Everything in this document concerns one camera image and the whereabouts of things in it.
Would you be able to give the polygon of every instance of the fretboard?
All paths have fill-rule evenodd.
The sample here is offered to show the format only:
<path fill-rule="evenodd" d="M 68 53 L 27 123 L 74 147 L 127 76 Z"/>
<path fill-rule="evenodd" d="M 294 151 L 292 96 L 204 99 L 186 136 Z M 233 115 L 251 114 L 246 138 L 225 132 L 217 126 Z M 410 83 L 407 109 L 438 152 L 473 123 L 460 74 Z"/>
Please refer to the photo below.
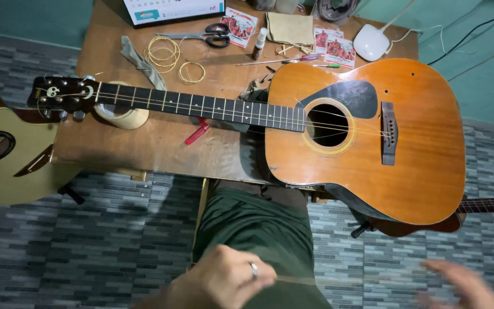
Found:
<path fill-rule="evenodd" d="M 456 213 L 494 212 L 494 199 L 470 199 L 462 201 Z"/>
<path fill-rule="evenodd" d="M 101 82 L 95 102 L 157 112 L 201 116 L 228 122 L 304 132 L 306 113 L 302 108 L 259 102 L 182 94 L 172 91 L 136 88 Z"/>

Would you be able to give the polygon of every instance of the guitar body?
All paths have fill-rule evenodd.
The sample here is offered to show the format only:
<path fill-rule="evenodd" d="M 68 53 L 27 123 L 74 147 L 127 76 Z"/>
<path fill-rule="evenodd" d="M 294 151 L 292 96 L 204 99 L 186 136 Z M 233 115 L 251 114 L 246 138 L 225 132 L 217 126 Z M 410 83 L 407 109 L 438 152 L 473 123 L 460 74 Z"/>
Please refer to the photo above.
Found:
<path fill-rule="evenodd" d="M 0 158 L 0 204 L 41 199 L 56 193 L 80 172 L 75 165 L 48 161 L 58 121 L 57 117 L 45 119 L 35 109 L 8 109 L 0 98 L 0 134 L 14 144 Z"/>
<path fill-rule="evenodd" d="M 366 217 L 367 221 L 371 223 L 377 230 L 381 231 L 383 234 L 392 237 L 404 237 L 411 233 L 420 230 L 432 230 L 439 231 L 443 233 L 453 233 L 462 227 L 464 220 L 466 220 L 466 214 L 452 214 L 445 220 L 438 223 L 430 225 L 414 225 L 395 221 L 388 221 L 382 219 L 376 219 L 371 217 Z"/>
<path fill-rule="evenodd" d="M 397 124 L 394 165 L 383 164 L 383 101 L 393 103 Z M 288 64 L 275 74 L 268 103 L 303 107 L 316 126 L 303 133 L 266 128 L 266 160 L 280 181 L 337 184 L 409 224 L 440 222 L 459 205 L 465 178 L 461 115 L 447 81 L 431 67 L 391 59 L 334 74 Z M 321 123 L 345 130 L 318 136 Z"/>

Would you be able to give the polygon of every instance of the green pants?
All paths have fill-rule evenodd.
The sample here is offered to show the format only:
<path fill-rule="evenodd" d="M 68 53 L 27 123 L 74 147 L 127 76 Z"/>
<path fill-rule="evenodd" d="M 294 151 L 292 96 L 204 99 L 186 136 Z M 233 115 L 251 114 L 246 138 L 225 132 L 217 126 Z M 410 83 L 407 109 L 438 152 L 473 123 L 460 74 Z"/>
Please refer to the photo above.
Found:
<path fill-rule="evenodd" d="M 196 232 L 193 262 L 216 245 L 257 254 L 279 276 L 313 278 L 314 256 L 308 214 L 260 196 L 223 187 L 215 191 Z M 245 308 L 331 308 L 314 285 L 277 282 Z"/>

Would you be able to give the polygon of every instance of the natural wood acoustic guitar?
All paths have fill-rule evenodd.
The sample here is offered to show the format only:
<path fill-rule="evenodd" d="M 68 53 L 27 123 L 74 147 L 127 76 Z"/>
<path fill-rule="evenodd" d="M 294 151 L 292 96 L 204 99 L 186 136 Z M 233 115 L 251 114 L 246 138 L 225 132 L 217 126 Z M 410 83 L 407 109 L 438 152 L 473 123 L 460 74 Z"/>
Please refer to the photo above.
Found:
<path fill-rule="evenodd" d="M 50 164 L 60 118 L 37 109 L 10 109 L 0 98 L 0 205 L 28 203 L 56 193 L 79 172 Z"/>
<path fill-rule="evenodd" d="M 442 221 L 463 195 L 455 95 L 438 72 L 414 60 L 381 60 L 342 74 L 287 64 L 273 77 L 268 104 L 47 77 L 34 80 L 28 104 L 76 114 L 114 104 L 263 126 L 266 161 L 278 180 L 337 184 L 410 224 Z"/>
<path fill-rule="evenodd" d="M 454 214 L 445 220 L 430 225 L 413 225 L 401 222 L 366 217 L 374 228 L 392 237 L 403 237 L 420 230 L 453 233 L 462 227 L 469 213 L 494 213 L 494 199 L 469 199 L 462 201 Z"/>

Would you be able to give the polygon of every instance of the hand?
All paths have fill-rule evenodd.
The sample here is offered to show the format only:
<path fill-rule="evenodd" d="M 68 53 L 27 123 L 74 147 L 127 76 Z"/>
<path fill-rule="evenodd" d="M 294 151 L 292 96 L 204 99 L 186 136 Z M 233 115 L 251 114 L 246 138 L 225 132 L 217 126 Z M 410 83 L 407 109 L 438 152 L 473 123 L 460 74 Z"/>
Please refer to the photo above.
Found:
<path fill-rule="evenodd" d="M 427 294 L 419 298 L 422 305 L 429 309 L 494 309 L 494 291 L 476 272 L 448 261 L 429 260 L 422 265 L 442 274 L 463 295 L 455 307 L 444 305 Z"/>
<path fill-rule="evenodd" d="M 257 267 L 256 277 L 249 262 Z M 241 309 L 276 278 L 273 267 L 257 255 L 218 245 L 163 293 L 141 300 L 134 309 Z"/>

